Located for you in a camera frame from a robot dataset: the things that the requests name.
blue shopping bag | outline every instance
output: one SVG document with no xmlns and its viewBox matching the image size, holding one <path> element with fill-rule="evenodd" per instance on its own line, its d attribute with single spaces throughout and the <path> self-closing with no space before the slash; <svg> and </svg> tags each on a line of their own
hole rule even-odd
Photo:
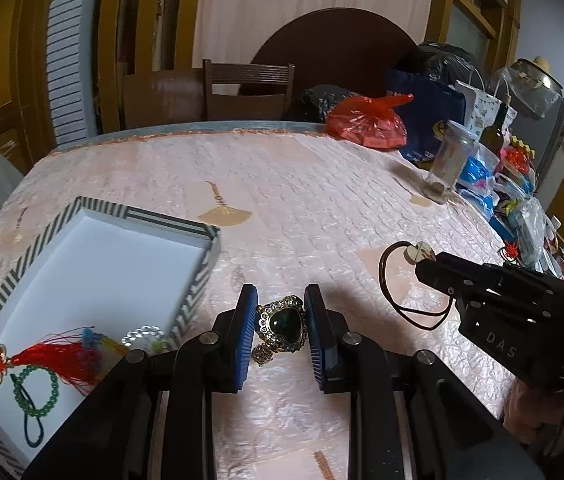
<svg viewBox="0 0 564 480">
<path fill-rule="evenodd" d="M 464 95 L 425 76 L 388 69 L 386 90 L 415 96 L 412 102 L 395 108 L 406 126 L 407 143 L 399 149 L 406 160 L 433 160 L 442 144 L 446 121 L 464 123 Z"/>
</svg>

metal screw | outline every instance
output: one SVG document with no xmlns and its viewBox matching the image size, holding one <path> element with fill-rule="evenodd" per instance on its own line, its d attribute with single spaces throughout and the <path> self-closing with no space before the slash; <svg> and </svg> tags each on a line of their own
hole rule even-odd
<svg viewBox="0 0 564 480">
<path fill-rule="evenodd" d="M 417 360 L 425 365 L 431 365 L 437 359 L 436 355 L 430 350 L 420 350 L 417 352 Z"/>
<path fill-rule="evenodd" d="M 220 338 L 215 332 L 204 332 L 200 334 L 200 343 L 203 345 L 214 345 Z"/>
<path fill-rule="evenodd" d="M 126 354 L 126 360 L 129 361 L 130 364 L 132 365 L 144 361 L 145 357 L 146 357 L 146 352 L 144 350 L 140 350 L 139 348 L 135 348 L 131 350 L 128 354 Z"/>
<path fill-rule="evenodd" d="M 347 345 L 359 345 L 362 342 L 362 336 L 360 336 L 357 332 L 346 332 L 342 336 L 342 341 Z"/>
</svg>

empty jar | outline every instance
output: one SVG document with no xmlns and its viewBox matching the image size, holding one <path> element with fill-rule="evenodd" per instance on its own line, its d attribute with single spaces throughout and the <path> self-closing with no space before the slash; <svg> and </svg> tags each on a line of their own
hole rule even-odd
<svg viewBox="0 0 564 480">
<path fill-rule="evenodd" d="M 439 204 L 445 203 L 478 142 L 477 134 L 461 124 L 448 121 L 444 128 L 442 145 L 435 155 L 433 166 L 422 186 L 422 192 Z"/>
</svg>

table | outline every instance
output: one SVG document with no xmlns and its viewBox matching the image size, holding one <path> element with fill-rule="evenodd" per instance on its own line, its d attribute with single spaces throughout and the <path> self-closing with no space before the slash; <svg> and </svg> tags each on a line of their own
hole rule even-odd
<svg viewBox="0 0 564 480">
<path fill-rule="evenodd" d="M 205 134 L 192 133 L 202 127 Z M 512 377 L 457 332 L 457 312 L 434 332 L 411 327 L 382 296 L 373 267 L 396 240 L 425 240 L 435 251 L 498 262 L 501 241 L 468 203 L 413 203 L 423 172 L 398 152 L 335 140 L 315 126 L 178 128 L 179 134 L 162 133 L 165 126 L 102 136 L 38 162 L 0 212 L 0 282 L 77 195 L 195 219 L 215 205 L 213 182 L 229 206 L 252 215 L 222 227 L 222 251 L 188 336 L 233 308 L 244 283 L 257 286 L 260 303 L 303 297 L 308 283 L 318 283 L 327 307 L 344 313 L 352 330 L 392 351 L 431 349 L 494 415 L 502 411 Z M 400 258 L 389 261 L 396 300 L 441 305 L 444 298 L 417 284 Z M 348 396 L 319 391 L 308 345 L 264 367 L 252 363 L 239 395 L 214 395 L 219 478 L 319 479 L 315 450 L 337 479 L 346 477 Z"/>
</svg>

white tray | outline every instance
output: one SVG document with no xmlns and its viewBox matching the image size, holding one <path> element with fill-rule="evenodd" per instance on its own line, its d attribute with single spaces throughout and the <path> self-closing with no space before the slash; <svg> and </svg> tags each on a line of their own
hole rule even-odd
<svg viewBox="0 0 564 480">
<path fill-rule="evenodd" d="M 150 325 L 171 333 L 177 345 L 217 259 L 219 236 L 207 224 L 78 197 L 38 235 L 0 286 L 0 343 L 12 356 L 51 333 L 93 326 L 119 342 Z M 32 373 L 25 387 L 37 407 L 50 396 L 43 370 Z M 31 448 L 24 439 L 24 413 L 5 378 L 1 462 L 21 475 L 82 399 L 60 381 L 55 407 L 41 418 L 44 440 Z M 35 440 L 35 419 L 29 429 Z"/>
</svg>

